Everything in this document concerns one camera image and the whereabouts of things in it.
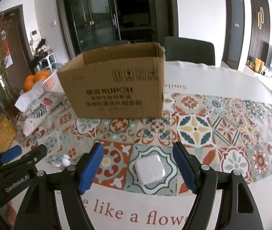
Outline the white square charger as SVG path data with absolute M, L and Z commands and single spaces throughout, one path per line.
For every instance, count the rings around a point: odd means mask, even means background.
M 142 185 L 159 182 L 166 175 L 164 165 L 156 154 L 136 160 L 135 170 L 137 178 Z

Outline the floral fabric tissue pouch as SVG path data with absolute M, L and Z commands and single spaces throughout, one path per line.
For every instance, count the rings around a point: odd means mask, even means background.
M 20 111 L 17 126 L 22 133 L 25 136 L 32 134 L 63 98 L 63 92 L 44 91 L 41 81 L 35 83 L 28 92 L 23 92 L 15 103 Z

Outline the patterned tablecloth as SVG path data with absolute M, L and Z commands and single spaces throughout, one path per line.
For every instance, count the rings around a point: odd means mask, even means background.
M 134 193 L 175 196 L 187 187 L 172 156 L 181 142 L 201 163 L 216 171 L 238 170 L 247 183 L 272 175 L 272 105 L 198 94 L 166 94 L 159 118 L 78 118 L 68 99 L 29 136 L 19 127 L 17 142 L 28 148 L 44 144 L 46 161 L 62 169 L 76 163 L 95 142 L 104 146 L 104 158 L 94 182 Z M 158 155 L 166 175 L 142 185 L 135 161 Z

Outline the glass vase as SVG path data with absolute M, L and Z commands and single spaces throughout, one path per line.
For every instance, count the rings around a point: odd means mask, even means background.
M 0 104 L 12 121 L 15 121 L 19 114 L 15 106 L 18 97 L 19 91 L 13 86 L 7 73 L 0 74 Z

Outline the orange fruit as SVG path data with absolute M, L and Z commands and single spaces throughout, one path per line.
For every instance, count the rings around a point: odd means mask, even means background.
M 35 76 L 34 75 L 29 75 L 29 76 L 26 77 L 26 81 L 33 81 L 33 82 L 35 82 L 34 80 L 35 80 Z
M 24 83 L 23 83 L 23 92 L 28 92 L 30 91 L 32 88 L 33 88 L 33 85 L 34 85 L 34 81 L 33 80 L 26 80 Z
M 48 78 L 48 71 L 39 71 L 34 76 L 34 82 L 45 81 Z

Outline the white fruit basket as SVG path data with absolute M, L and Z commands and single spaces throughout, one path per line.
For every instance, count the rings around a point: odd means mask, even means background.
M 52 69 L 50 71 L 50 76 L 42 82 L 42 88 L 44 91 L 53 91 L 58 85 L 57 70 Z

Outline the brown cardboard box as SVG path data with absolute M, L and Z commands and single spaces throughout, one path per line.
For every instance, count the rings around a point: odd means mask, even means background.
M 57 72 L 79 118 L 161 117 L 165 51 L 135 43 L 85 51 Z

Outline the white shoe shelf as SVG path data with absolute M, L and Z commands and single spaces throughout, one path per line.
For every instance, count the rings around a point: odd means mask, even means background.
M 32 65 L 38 71 L 51 70 L 53 63 L 56 62 L 54 53 L 40 52 L 34 55 Z

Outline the left dark chair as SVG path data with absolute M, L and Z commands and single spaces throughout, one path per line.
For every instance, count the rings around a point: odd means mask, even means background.
M 90 45 L 85 47 L 82 51 L 89 51 L 89 50 L 99 49 L 103 47 L 119 46 L 119 45 L 125 45 L 125 44 L 130 44 L 130 42 L 128 40 L 116 40 L 112 42 Z

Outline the dark chair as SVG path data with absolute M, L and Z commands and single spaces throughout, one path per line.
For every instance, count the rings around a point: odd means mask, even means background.
M 166 61 L 184 61 L 215 65 L 215 48 L 210 42 L 197 39 L 166 36 L 164 38 Z
M 119 45 L 125 45 L 125 44 L 130 44 L 130 42 L 128 40 L 116 40 L 112 42 L 90 45 L 85 47 L 82 51 L 89 51 L 89 50 L 99 49 L 103 47 L 119 46 Z

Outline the right dark chair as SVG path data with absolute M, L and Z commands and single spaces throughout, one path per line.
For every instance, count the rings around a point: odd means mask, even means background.
M 197 39 L 166 36 L 164 38 L 166 61 L 184 61 L 215 65 L 215 48 L 210 42 Z

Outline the dark glass door cabinet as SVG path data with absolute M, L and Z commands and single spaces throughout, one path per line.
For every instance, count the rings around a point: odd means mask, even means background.
M 178 35 L 177 0 L 56 0 L 69 59 L 107 43 L 164 43 Z

